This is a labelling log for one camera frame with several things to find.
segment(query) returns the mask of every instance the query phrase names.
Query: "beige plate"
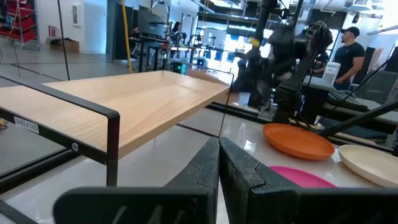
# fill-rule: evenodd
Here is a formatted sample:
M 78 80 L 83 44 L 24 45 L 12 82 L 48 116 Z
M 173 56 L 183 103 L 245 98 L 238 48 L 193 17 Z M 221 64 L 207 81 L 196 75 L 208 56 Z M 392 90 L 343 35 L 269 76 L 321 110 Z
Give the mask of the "beige plate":
M 398 187 L 398 158 L 362 146 L 340 146 L 339 154 L 344 164 L 355 173 L 385 187 Z

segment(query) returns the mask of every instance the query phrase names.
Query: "monitor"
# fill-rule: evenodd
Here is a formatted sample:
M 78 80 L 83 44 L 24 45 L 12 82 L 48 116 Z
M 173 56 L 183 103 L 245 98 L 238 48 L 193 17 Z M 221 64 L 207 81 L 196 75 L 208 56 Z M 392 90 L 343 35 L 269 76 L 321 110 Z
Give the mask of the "monitor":
M 138 10 L 138 28 L 141 35 L 162 38 L 165 36 L 165 20 L 159 15 L 151 13 L 146 7 L 139 7 Z

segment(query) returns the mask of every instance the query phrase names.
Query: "wooden shelf top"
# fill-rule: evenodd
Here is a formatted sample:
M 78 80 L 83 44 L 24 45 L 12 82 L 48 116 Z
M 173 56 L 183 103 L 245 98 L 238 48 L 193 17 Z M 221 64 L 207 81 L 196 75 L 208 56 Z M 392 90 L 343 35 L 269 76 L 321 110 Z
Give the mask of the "wooden shelf top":
M 120 113 L 119 158 L 225 95 L 228 86 L 158 71 L 46 85 Z M 106 152 L 106 117 L 24 86 L 0 88 L 0 106 Z

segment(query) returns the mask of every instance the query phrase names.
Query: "black t-shirt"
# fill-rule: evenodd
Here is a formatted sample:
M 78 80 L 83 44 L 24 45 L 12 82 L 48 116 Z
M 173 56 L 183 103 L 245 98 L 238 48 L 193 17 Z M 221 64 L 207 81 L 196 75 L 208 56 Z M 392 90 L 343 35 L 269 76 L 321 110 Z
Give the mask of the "black t-shirt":
M 340 69 L 338 70 L 337 78 L 342 77 L 346 74 L 353 66 L 353 59 L 355 57 L 364 57 L 365 50 L 362 45 L 355 42 L 349 46 L 342 46 L 337 49 L 335 54 L 334 62 L 340 63 Z

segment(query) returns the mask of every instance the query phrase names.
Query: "pink plate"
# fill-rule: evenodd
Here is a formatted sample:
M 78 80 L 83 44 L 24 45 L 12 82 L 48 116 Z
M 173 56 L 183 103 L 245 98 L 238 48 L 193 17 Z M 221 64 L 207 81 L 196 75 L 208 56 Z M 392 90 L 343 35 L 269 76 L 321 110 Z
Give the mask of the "pink plate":
M 270 166 L 270 169 L 293 183 L 305 188 L 335 188 L 337 186 L 309 172 L 284 166 Z

